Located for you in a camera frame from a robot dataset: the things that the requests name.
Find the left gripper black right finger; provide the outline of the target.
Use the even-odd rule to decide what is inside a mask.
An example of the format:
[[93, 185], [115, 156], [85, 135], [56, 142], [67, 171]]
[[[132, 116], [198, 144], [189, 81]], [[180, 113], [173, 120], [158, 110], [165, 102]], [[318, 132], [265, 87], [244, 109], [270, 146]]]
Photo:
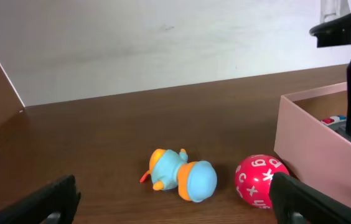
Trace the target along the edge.
[[350, 207], [283, 172], [273, 175], [269, 197], [280, 224], [351, 224]]

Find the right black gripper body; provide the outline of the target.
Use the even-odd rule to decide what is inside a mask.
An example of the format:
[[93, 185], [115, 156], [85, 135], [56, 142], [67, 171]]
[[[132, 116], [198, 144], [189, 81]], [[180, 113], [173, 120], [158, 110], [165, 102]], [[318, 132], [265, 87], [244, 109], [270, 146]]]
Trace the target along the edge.
[[347, 2], [322, 2], [320, 24], [309, 34], [317, 39], [317, 47], [351, 45], [351, 10]]

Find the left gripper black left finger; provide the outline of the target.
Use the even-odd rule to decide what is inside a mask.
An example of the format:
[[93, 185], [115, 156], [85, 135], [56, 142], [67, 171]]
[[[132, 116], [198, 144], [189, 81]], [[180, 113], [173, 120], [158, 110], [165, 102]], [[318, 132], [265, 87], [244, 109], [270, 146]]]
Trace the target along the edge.
[[0, 210], [0, 223], [41, 223], [54, 213], [57, 223], [72, 223], [80, 199], [75, 176], [66, 175]]

